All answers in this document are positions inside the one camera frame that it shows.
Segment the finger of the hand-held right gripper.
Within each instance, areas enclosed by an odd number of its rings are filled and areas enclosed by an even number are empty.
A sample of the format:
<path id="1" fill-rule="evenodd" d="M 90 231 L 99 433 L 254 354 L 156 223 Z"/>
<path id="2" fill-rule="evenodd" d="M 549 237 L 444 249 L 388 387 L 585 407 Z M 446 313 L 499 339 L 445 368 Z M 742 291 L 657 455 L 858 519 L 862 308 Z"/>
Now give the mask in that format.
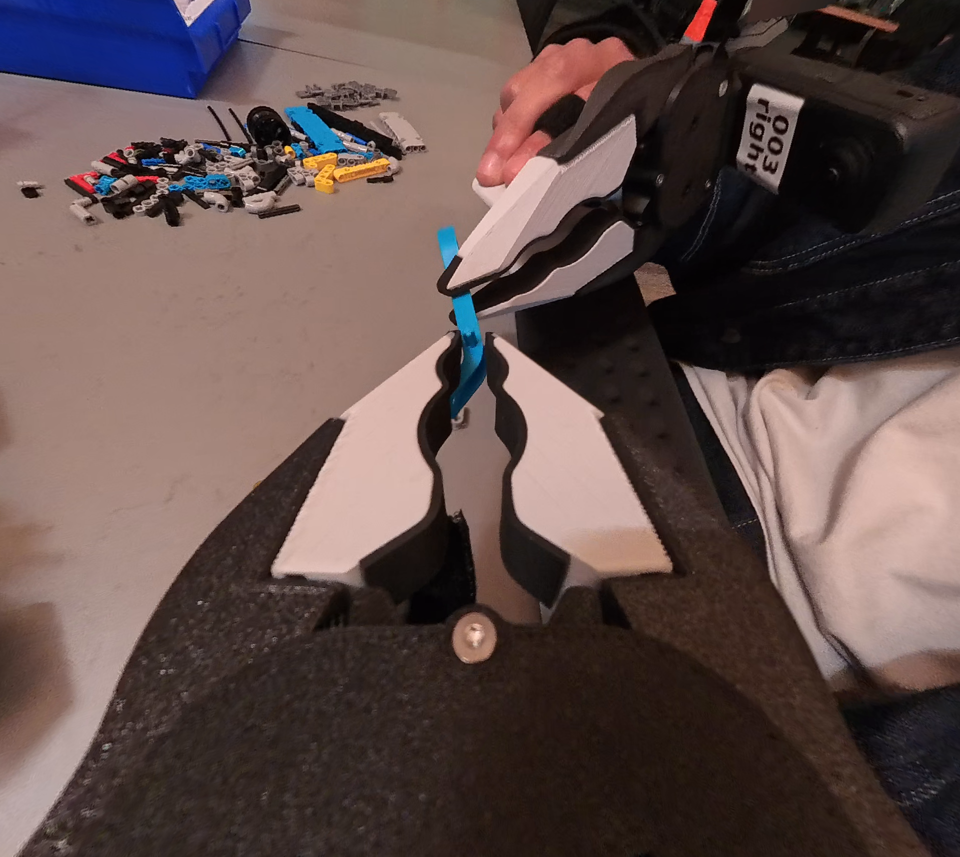
<path id="1" fill-rule="evenodd" d="M 460 246 L 458 272 L 504 272 L 529 245 L 546 238 L 577 205 L 617 190 L 638 144 L 634 118 L 560 163 L 535 156 Z"/>
<path id="2" fill-rule="evenodd" d="M 637 228 L 616 215 L 587 215 L 556 245 L 530 251 L 518 265 L 479 287 L 479 320 L 543 306 L 576 295 L 634 253 Z"/>

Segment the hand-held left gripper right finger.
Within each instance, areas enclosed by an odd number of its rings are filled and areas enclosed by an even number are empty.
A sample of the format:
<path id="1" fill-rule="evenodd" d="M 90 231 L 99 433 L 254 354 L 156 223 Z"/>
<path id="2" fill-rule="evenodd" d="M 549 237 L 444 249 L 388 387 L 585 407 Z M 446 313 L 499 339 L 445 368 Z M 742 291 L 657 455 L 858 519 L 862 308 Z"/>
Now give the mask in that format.
<path id="1" fill-rule="evenodd" d="M 507 339 L 492 342 L 495 431 L 509 451 L 500 553 L 543 607 L 571 587 L 673 563 L 603 426 L 604 413 Z"/>

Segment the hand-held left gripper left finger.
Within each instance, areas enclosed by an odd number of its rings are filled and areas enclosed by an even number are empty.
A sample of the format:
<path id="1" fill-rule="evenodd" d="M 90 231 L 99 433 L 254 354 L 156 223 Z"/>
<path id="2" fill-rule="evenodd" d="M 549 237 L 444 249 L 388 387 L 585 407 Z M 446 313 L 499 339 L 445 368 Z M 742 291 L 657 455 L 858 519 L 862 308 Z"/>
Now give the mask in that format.
<path id="1" fill-rule="evenodd" d="M 448 548 L 437 456 L 452 430 L 457 338 L 443 336 L 330 422 L 332 447 L 273 576 L 425 586 Z"/>

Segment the light blue brick separator tool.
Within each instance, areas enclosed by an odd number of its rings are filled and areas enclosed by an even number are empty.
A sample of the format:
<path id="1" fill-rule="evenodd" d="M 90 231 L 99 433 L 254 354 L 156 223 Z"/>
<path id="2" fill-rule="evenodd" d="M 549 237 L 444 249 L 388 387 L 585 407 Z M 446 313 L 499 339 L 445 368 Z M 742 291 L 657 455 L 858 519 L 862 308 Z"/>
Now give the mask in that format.
<path id="1" fill-rule="evenodd" d="M 444 270 L 450 270 L 453 258 L 459 250 L 459 241 L 452 226 L 442 227 L 437 232 L 438 249 Z M 474 300 L 469 293 L 451 298 L 454 323 L 459 332 L 461 361 L 459 383 L 449 394 L 449 414 L 454 429 L 466 427 L 469 419 L 468 404 L 484 384 L 487 377 L 484 336 L 479 325 Z M 443 355 L 437 360 L 440 365 L 437 375 L 440 386 L 448 382 L 443 373 Z"/>

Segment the person's right forearm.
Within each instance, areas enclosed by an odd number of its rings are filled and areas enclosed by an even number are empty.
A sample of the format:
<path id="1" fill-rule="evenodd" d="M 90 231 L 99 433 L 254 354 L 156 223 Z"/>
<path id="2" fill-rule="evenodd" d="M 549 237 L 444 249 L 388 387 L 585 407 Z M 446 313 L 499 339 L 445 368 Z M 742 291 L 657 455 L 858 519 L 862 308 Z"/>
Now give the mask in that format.
<path id="1" fill-rule="evenodd" d="M 651 317 L 667 356 L 758 374 L 959 343 L 959 175 L 891 230 L 853 234 L 726 167 L 710 203 L 655 252 L 674 290 Z"/>

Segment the person's right hand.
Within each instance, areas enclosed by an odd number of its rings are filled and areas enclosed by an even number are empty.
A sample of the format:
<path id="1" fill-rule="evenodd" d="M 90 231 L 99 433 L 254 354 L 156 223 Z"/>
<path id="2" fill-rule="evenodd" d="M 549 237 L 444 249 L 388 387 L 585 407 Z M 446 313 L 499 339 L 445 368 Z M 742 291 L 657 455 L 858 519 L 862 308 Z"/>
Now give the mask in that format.
<path id="1" fill-rule="evenodd" d="M 599 43 L 578 38 L 546 47 L 500 92 L 491 136 L 475 173 L 478 184 L 510 184 L 551 142 L 549 134 L 535 129 L 538 119 L 566 96 L 587 99 L 607 71 L 634 60 L 635 55 L 618 38 Z"/>

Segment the black dimpled mat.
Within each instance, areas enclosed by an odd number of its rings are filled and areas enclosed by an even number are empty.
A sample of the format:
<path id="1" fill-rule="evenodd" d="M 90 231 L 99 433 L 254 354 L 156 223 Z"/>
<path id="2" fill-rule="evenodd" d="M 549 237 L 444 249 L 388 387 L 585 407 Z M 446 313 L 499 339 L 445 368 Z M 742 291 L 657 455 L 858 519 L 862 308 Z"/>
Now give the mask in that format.
<path id="1" fill-rule="evenodd" d="M 690 383 L 670 362 L 637 279 L 519 311 L 519 348 L 601 412 L 660 540 L 724 528 L 762 562 L 759 514 Z"/>

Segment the person's white shirt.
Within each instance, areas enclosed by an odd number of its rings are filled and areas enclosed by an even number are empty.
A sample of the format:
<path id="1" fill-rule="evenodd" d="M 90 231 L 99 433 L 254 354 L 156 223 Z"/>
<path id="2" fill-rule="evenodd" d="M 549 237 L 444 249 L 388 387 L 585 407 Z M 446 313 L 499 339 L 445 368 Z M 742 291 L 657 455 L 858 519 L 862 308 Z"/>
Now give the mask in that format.
<path id="1" fill-rule="evenodd" d="M 957 684 L 958 349 L 760 378 L 681 369 L 829 686 Z"/>

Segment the pile of small brick pieces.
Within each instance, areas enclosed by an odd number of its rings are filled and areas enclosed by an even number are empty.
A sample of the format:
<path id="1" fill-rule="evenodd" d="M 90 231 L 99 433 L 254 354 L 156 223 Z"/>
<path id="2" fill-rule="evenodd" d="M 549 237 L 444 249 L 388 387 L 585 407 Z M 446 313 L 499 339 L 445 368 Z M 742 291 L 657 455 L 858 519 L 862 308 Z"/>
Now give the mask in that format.
<path id="1" fill-rule="evenodd" d="M 108 151 L 62 180 L 68 213 L 87 227 L 134 217 L 180 227 L 186 205 L 266 220 L 301 211 L 284 200 L 292 188 L 332 196 L 354 184 L 391 184 L 407 156 L 427 151 L 407 117 L 382 108 L 399 98 L 392 88 L 347 80 L 295 95 L 298 105 L 258 105 L 245 119 L 227 108 L 237 141 L 208 106 L 218 139 L 160 138 Z"/>

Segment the person's blue jeans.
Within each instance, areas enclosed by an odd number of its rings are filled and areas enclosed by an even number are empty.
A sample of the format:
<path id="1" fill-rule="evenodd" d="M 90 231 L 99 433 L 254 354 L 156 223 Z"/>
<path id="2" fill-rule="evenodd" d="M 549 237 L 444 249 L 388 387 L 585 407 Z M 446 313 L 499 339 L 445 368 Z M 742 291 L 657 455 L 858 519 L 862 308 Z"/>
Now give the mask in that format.
<path id="1" fill-rule="evenodd" d="M 842 708 L 861 754 L 933 855 L 959 854 L 959 685 Z"/>

